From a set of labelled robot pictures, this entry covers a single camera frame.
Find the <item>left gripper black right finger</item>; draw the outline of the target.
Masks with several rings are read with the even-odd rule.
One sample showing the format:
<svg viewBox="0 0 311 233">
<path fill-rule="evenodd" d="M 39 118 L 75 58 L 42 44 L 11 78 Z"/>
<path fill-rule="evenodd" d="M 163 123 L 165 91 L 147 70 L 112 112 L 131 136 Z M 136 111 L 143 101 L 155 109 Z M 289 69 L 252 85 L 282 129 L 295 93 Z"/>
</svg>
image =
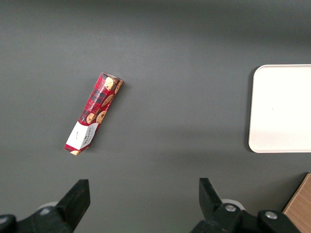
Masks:
<svg viewBox="0 0 311 233">
<path fill-rule="evenodd" d="M 256 216 L 233 203 L 224 203 L 208 178 L 199 180 L 199 203 L 204 216 L 193 233 L 298 233 L 280 211 L 261 210 Z"/>
</svg>

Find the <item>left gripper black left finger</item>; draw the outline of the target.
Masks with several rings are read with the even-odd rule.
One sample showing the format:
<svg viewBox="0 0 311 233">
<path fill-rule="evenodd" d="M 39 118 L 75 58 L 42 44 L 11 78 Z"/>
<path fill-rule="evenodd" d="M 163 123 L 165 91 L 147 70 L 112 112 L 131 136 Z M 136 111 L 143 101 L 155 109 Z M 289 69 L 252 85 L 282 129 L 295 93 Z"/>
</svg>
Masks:
<svg viewBox="0 0 311 233">
<path fill-rule="evenodd" d="M 72 233 L 90 205 L 89 181 L 79 180 L 56 204 L 45 204 L 29 217 L 0 216 L 2 233 Z"/>
</svg>

